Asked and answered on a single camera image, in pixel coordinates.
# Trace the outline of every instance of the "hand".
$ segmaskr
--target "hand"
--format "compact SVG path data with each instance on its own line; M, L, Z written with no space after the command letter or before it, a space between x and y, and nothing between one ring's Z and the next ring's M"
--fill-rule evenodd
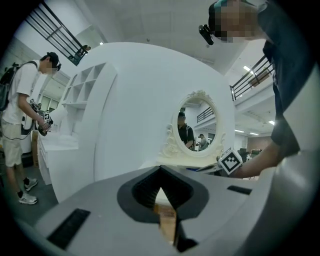
M38 120L38 124L45 131L50 128L50 125L42 117Z

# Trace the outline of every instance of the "black slot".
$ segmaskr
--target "black slot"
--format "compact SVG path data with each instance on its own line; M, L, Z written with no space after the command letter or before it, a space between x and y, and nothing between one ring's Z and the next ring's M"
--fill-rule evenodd
M229 186L227 188L227 190L231 190L231 191L238 192L238 193L245 194L245 195L250 195L250 193L252 191L252 189L250 189L250 188L234 186L234 185Z
M61 249L66 249L80 227L88 218L90 211L75 209L47 238L48 241Z

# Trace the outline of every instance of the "person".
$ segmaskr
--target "person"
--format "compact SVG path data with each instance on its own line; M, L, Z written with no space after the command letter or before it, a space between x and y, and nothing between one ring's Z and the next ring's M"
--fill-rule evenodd
M206 137L201 133L198 138L200 138L201 141L200 143L197 143L196 146L199 146L199 151L205 150L209 145Z
M74 57L73 57L73 63L74 63L75 65L78 65L78 64L79 64L82 56L85 55L85 50L88 52L88 51L91 50L91 47L88 46L87 44L85 44L85 45L83 45L83 46L75 53L75 55L74 55Z
M180 139L183 141L184 145L194 151L195 150L195 138L194 131L190 126L186 124L186 115L183 112L179 112L178 114L178 131Z
M272 142L233 174L236 178L258 176L300 150L283 113L304 86L315 60L298 27L273 0L259 6L246 0L218 0L209 7L208 26L212 35L225 42L266 40L263 53L274 69L276 116Z
M35 196L29 195L29 192L38 181L35 178L26 176L22 164L22 148L20 145L21 122L23 114L37 121L44 130L49 128L45 120L37 114L27 101L31 95L31 90L36 82L38 72L42 74L54 74L60 69L58 55L54 52L48 52L40 60L34 60L34 63L23 64L15 73L8 94L8 105L3 112L1 119L3 151L5 156L6 173L9 184L17 193L18 201L22 204L34 205L37 203ZM24 189L23 192L17 182L15 168L20 173Z

